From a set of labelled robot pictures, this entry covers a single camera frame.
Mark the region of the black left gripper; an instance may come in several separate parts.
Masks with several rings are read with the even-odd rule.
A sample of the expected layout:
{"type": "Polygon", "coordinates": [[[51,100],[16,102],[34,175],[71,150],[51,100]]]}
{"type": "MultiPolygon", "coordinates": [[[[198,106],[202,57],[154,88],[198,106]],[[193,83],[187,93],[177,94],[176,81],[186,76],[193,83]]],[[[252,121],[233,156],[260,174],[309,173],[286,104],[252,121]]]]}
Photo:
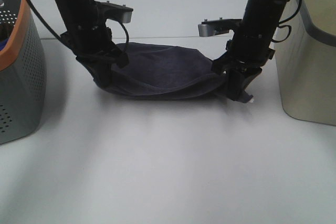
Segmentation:
{"type": "Polygon", "coordinates": [[[119,68],[129,64],[128,45],[119,48],[112,41],[112,30],[106,25],[94,25],[89,29],[77,26],[74,31],[62,33],[60,39],[75,54],[76,59],[83,62],[100,88],[112,84],[113,64],[119,68]]]}

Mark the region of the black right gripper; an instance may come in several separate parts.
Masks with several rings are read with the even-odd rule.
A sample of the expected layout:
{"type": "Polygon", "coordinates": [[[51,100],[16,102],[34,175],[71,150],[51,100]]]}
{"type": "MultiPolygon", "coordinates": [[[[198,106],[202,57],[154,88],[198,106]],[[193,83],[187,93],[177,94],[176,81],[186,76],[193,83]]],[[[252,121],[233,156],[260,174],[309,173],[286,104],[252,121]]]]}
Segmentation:
{"type": "Polygon", "coordinates": [[[270,58],[272,50],[269,46],[274,33],[235,31],[225,53],[212,62],[212,72],[227,74],[227,98],[237,102],[253,99],[245,90],[261,74],[261,67],[270,58]]]}

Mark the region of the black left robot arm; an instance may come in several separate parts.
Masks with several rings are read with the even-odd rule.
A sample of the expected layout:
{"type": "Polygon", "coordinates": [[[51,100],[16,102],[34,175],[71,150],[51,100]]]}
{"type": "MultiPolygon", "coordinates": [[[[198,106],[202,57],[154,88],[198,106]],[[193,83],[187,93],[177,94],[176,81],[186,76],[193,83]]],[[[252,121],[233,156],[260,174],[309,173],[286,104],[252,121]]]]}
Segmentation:
{"type": "Polygon", "coordinates": [[[106,88],[111,84],[112,65],[123,68],[129,63],[126,51],[113,43],[106,21],[110,19],[124,26],[131,21],[133,8],[95,0],[55,0],[67,29],[57,35],[31,0],[26,2],[44,26],[76,55],[97,86],[106,88]]]}

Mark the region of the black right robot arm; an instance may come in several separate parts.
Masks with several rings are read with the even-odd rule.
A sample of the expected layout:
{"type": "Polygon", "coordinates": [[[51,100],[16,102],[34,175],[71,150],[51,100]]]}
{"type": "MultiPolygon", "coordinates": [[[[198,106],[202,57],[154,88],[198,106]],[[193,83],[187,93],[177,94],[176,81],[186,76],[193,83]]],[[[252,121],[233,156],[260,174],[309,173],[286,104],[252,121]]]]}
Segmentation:
{"type": "Polygon", "coordinates": [[[215,73],[226,74],[225,95],[229,99],[240,102],[251,99],[245,89],[275,53],[269,45],[288,1],[248,0],[241,20],[217,21],[219,31],[234,32],[227,51],[212,65],[215,73]]]}

